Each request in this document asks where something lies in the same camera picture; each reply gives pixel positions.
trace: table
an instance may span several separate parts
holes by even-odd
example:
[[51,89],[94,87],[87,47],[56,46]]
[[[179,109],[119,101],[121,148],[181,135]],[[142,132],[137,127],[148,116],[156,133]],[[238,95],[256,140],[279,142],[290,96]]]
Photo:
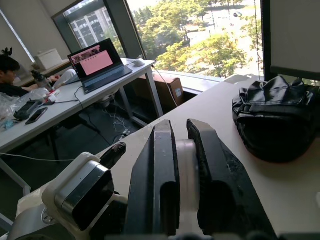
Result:
[[[53,67],[49,68],[48,70],[42,71],[40,73],[42,75],[45,75],[46,77],[50,77],[52,75],[55,75],[55,74],[61,72],[62,70],[67,69],[70,66],[71,66],[71,62],[68,59],[66,59],[66,60],[62,60],[62,63],[60,63],[56,66],[53,66]],[[21,81],[15,83],[14,85],[17,87],[24,87],[24,86],[32,83],[34,80],[35,79],[33,76],[28,76],[28,77],[22,79]]]
[[126,154],[111,170],[115,190],[128,196],[133,166],[156,124],[171,120],[175,139],[183,140],[188,139],[187,119],[196,119],[210,124],[242,162],[276,234],[319,232],[320,205],[316,196],[320,192],[320,139],[291,163],[268,163],[250,154],[232,117],[232,99],[239,94],[240,87],[250,84],[251,81],[236,85],[221,82],[123,139]]
[[[148,79],[148,86],[151,90],[152,100],[155,106],[155,110],[158,117],[163,116],[163,110],[160,104],[157,88],[154,82],[151,66],[155,64],[155,61],[145,61],[144,66],[134,67],[128,66],[133,70],[132,73],[111,82],[91,93],[85,94],[85,92],[80,89],[76,96],[81,101],[81,104],[84,108],[89,107],[94,104],[108,93],[120,89],[121,96],[125,102],[126,110],[131,117],[131,120],[142,125],[146,126],[147,124],[133,116],[124,86],[131,83],[138,77],[143,74],[146,74]],[[66,85],[60,88],[60,95],[58,96],[59,102],[75,100],[75,92],[82,86],[80,82]],[[6,153],[19,145],[33,139],[39,134],[47,131],[51,127],[57,125],[63,120],[71,117],[72,115],[80,112],[82,106],[79,102],[68,102],[63,104],[55,104],[48,107],[47,112],[36,122],[30,125],[25,125],[24,122],[17,124],[13,128],[0,133],[0,153]],[[17,184],[23,188],[24,195],[30,193],[30,186],[19,177],[5,162],[0,158],[0,169],[7,173]]]

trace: white wall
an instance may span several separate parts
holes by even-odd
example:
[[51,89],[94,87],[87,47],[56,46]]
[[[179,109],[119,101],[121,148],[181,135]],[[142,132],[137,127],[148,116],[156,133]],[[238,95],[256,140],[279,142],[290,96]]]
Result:
[[70,51],[40,0],[0,0],[0,8],[33,56],[57,49],[67,59]]
[[320,73],[319,0],[271,0],[273,66]]
[[28,57],[26,51],[22,48],[18,39],[7,25],[2,15],[0,15],[0,30],[0,51],[4,50],[5,48],[13,48],[13,54],[11,57],[17,60],[21,65],[24,66],[25,69],[28,70],[31,67],[32,61]]
[[67,8],[77,0],[41,0],[50,17]]

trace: open laptop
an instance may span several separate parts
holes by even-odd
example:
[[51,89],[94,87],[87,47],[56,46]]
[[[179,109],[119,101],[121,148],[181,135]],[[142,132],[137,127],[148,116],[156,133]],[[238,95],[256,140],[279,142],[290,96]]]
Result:
[[132,72],[124,66],[110,39],[68,56],[73,69],[88,94]]

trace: computer mouse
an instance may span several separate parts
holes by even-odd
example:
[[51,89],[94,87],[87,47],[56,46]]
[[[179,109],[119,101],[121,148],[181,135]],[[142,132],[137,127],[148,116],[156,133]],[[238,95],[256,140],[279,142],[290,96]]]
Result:
[[134,64],[133,66],[136,68],[146,65],[145,61],[142,58],[138,58],[133,62],[133,64]]

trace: black bag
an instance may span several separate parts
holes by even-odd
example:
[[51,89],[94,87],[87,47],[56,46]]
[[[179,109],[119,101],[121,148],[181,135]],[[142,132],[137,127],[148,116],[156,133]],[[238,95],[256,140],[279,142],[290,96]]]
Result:
[[319,127],[319,87],[278,76],[241,88],[232,101],[233,120],[246,148],[257,158],[290,162],[304,154]]

